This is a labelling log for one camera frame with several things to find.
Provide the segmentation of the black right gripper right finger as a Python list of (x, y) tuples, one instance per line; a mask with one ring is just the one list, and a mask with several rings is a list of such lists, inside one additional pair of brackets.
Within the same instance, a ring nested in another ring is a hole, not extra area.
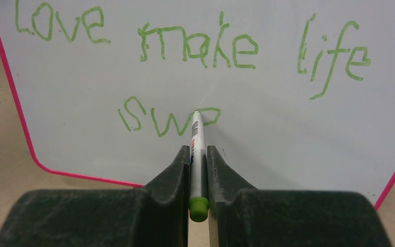
[(391, 246), (371, 203), (348, 191), (259, 190), (207, 148), (211, 246)]

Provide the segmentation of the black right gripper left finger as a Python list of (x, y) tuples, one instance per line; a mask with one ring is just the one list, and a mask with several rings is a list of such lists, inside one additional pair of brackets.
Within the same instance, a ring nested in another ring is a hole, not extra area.
[(39, 189), (23, 194), (0, 246), (187, 246), (190, 148), (138, 189)]

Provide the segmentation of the green whiteboard marker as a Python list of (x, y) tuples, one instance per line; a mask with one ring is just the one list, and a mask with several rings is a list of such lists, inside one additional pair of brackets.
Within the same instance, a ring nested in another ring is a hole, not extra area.
[(190, 219), (203, 222), (208, 217), (208, 180), (206, 165), (206, 145), (201, 113), (193, 113), (191, 162), (190, 162)]

